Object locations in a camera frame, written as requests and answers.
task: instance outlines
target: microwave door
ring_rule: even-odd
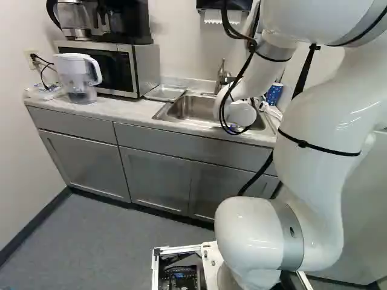
[[[129,53],[121,51],[91,50],[86,48],[59,47],[60,53],[85,53],[98,61],[103,81],[97,91],[107,94],[124,95],[137,93],[133,84]]]

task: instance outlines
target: gray carpet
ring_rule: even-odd
[[[150,290],[151,249],[213,232],[72,195],[0,269],[14,290]]]

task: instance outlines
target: kitchen sink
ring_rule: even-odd
[[[153,116],[153,119],[205,127],[220,127],[219,121],[212,115],[214,102],[215,96],[201,94],[182,95],[174,103],[165,104]],[[263,131],[267,126],[262,115],[258,114],[250,131]]]

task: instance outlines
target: white countertop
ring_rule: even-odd
[[[26,97],[24,103],[27,106],[50,109],[58,112],[220,140],[229,140],[238,143],[273,147],[276,141],[276,135],[273,130],[271,130],[273,133],[270,135],[268,135],[267,132],[265,134],[260,134],[257,131],[247,131],[238,136],[231,136],[225,133],[220,127],[154,120],[152,117],[165,105],[165,103],[143,98],[136,100],[98,97],[95,103],[78,105],[71,103],[67,97],[55,98],[49,101],[40,101]]]

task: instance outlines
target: faucet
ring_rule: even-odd
[[[217,95],[220,92],[223,85],[226,85],[232,81],[231,73],[224,69],[225,61],[226,59],[222,59],[222,64],[218,69],[218,74],[216,75],[215,90],[213,92],[214,95]]]

